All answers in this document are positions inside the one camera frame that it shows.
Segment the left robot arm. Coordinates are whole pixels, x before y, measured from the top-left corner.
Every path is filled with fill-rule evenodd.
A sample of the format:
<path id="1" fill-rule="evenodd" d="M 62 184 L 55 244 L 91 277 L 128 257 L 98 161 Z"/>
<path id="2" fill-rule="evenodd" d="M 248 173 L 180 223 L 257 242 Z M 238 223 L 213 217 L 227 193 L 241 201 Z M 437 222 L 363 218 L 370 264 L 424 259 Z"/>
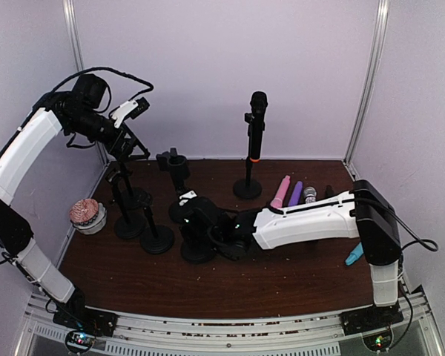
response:
<path id="1" fill-rule="evenodd" d="M 2 262 L 15 266 L 34 286 L 38 286 L 56 305 L 56 318 L 63 317 L 75 329 L 85 329 L 92 314 L 85 306 L 83 292 L 67 279 L 33 237 L 28 221 L 14 211 L 11 203 L 24 176 L 47 144 L 59 133 L 80 134 L 91 144 L 104 145 L 118 162 L 147 159 L 148 149 L 126 125 L 144 113 L 148 101 L 144 95 L 154 86 L 129 73 L 104 67 L 113 73 L 143 85 L 143 90 L 103 116 L 99 106 L 109 84 L 96 76 L 98 67 L 81 70 L 63 79 L 32 107 L 0 151 L 0 248 Z"/>

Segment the black microphone with white band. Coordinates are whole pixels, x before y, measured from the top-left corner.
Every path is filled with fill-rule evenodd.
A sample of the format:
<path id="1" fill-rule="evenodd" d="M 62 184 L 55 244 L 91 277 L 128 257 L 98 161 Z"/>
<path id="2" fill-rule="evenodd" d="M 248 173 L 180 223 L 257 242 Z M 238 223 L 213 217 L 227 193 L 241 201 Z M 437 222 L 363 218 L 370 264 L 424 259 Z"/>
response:
<path id="1" fill-rule="evenodd" d="M 325 189 L 325 196 L 324 197 L 326 199 L 328 199 L 328 198 L 333 197 L 334 195 L 335 195 L 335 193 L 334 193 L 333 188 L 330 185 L 327 185 L 326 189 Z"/>

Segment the purple microphone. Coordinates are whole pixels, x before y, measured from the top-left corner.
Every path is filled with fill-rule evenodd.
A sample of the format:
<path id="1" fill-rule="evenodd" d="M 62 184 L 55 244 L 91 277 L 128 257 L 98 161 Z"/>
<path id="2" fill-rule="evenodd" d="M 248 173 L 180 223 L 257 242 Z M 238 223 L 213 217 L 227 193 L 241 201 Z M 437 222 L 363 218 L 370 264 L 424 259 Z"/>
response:
<path id="1" fill-rule="evenodd" d="M 303 183 L 301 181 L 297 181 L 289 198 L 288 207 L 296 206 L 299 204 L 302 192 L 303 192 Z"/>

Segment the blue microphone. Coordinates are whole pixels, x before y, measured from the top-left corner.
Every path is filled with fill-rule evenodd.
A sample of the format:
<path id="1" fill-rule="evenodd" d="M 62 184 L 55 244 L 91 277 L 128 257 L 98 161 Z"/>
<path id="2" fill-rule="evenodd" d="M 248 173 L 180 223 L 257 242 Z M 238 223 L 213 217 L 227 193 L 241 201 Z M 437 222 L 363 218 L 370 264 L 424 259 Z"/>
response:
<path id="1" fill-rule="evenodd" d="M 363 256 L 363 246 L 362 243 L 358 243 L 356 247 L 349 253 L 348 257 L 345 259 L 345 264 L 347 266 L 352 266 Z"/>

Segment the black stand of pink microphone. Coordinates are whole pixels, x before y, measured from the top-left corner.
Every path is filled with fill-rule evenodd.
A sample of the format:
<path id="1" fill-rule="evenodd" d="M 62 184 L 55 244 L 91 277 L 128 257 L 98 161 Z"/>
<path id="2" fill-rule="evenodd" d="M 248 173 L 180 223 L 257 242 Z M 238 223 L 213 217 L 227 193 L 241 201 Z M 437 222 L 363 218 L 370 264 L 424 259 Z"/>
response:
<path id="1" fill-rule="evenodd" d="M 115 171 L 111 183 L 113 198 L 122 211 L 138 209 L 149 195 L 144 189 L 131 185 L 130 176 L 132 172 L 127 169 L 125 163 L 118 162 L 118 165 L 119 170 Z M 121 179 L 125 184 L 125 190 L 123 192 L 119 190 L 119 182 Z"/>

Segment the pink microphone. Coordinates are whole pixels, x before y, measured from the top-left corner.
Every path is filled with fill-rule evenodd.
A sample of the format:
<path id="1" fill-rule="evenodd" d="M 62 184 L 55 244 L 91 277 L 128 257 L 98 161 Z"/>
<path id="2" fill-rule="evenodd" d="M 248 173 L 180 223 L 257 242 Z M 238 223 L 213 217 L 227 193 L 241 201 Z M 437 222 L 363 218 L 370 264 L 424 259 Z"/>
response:
<path id="1" fill-rule="evenodd" d="M 274 195 L 274 198 L 270 202 L 270 206 L 273 208 L 282 208 L 283 202 L 286 197 L 287 190 L 290 186 L 291 177 L 289 175 L 285 175 L 281 180 L 277 192 Z"/>

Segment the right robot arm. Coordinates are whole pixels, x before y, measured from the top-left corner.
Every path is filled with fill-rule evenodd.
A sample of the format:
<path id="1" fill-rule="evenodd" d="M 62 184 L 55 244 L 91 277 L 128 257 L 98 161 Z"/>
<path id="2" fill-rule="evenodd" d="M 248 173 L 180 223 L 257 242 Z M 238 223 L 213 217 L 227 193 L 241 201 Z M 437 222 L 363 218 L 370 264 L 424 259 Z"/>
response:
<path id="1" fill-rule="evenodd" d="M 324 200 L 275 208 L 267 205 L 244 211 L 216 206 L 194 191 L 177 203 L 178 223 L 184 243 L 182 257 L 205 263 L 219 254 L 229 260 L 244 257 L 252 243 L 263 250 L 331 238 L 359 239 L 369 264 L 373 301 L 366 322 L 381 327 L 394 314 L 404 245 L 403 228 L 415 243 L 436 252 L 438 244 L 421 239 L 395 212 L 383 195 L 367 180 Z"/>

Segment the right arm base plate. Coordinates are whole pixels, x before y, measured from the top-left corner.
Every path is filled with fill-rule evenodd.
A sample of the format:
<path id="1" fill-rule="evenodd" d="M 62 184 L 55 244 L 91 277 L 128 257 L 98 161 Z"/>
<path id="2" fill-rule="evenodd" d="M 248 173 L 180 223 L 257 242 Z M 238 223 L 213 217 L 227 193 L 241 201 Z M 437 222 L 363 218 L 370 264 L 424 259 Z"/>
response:
<path id="1" fill-rule="evenodd" d="M 340 314 L 340 322 L 345 335 L 370 332 L 402 321 L 403 314 L 396 306 L 369 306 Z"/>

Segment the rhinestone silver microphone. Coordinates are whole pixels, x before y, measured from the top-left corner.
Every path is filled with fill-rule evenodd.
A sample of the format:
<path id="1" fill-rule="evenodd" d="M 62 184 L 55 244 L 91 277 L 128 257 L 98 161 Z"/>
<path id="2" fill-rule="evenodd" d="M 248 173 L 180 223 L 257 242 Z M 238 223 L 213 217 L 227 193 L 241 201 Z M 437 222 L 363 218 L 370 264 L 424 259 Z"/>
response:
<path id="1" fill-rule="evenodd" d="M 303 190 L 303 199 L 305 204 L 315 202 L 317 200 L 317 191 L 314 187 L 305 187 Z"/>

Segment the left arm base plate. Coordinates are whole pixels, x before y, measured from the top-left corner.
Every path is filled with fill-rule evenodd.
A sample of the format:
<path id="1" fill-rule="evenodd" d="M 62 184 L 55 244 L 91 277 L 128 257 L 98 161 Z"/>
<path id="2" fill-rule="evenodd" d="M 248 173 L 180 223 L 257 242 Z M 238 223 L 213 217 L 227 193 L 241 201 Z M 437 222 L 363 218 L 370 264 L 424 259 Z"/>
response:
<path id="1" fill-rule="evenodd" d="M 112 337 L 118 318 L 119 316 L 113 312 L 86 308 L 84 315 L 80 317 L 58 310 L 53 316 L 53 322 L 97 337 Z"/>

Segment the black stand of purple microphone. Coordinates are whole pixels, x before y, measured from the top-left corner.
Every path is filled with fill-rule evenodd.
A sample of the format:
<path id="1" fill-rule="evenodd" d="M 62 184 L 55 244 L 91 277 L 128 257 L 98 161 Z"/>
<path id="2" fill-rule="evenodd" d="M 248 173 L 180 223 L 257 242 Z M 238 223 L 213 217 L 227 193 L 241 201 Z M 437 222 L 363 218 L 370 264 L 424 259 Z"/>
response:
<path id="1" fill-rule="evenodd" d="M 190 190 L 185 186 L 185 181 L 190 177 L 191 173 L 188 167 L 188 160 L 185 156 L 178 154 L 176 148 L 170 148 L 162 154 L 156 155 L 156 161 L 159 170 L 166 171 L 170 174 L 171 181 L 177 194 L 177 201 L 171 203 L 168 209 L 168 215 L 175 223 L 184 223 L 184 204 L 181 203 L 180 197 Z"/>

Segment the black stand of rhinestone microphone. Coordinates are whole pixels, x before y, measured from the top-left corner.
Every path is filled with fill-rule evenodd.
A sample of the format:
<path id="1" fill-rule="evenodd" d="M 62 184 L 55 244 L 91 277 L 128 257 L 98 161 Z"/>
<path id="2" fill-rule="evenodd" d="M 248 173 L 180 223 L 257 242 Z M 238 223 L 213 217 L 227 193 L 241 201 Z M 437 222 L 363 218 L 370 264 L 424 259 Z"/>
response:
<path id="1" fill-rule="evenodd" d="M 184 236 L 180 248 L 181 257 L 191 264 L 203 264 L 211 261 L 216 252 L 207 241 L 195 240 Z"/>

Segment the black stand of blue microphone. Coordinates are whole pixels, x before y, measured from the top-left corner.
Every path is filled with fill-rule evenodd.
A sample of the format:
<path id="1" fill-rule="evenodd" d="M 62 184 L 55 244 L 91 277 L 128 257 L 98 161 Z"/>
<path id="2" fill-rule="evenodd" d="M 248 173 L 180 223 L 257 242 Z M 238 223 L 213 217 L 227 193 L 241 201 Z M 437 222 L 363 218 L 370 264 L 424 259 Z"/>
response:
<path id="1" fill-rule="evenodd" d="M 125 185 L 130 188 L 128 175 L 116 168 L 113 168 L 105 177 L 105 180 L 111 186 L 113 201 L 118 205 L 121 212 L 121 217 L 114 223 L 114 232 L 116 236 L 122 240 L 131 240 L 138 237 L 143 232 L 145 228 L 145 219 L 135 212 L 129 212 L 125 207 L 123 193 L 119 188 L 119 182 L 122 179 L 124 180 Z"/>

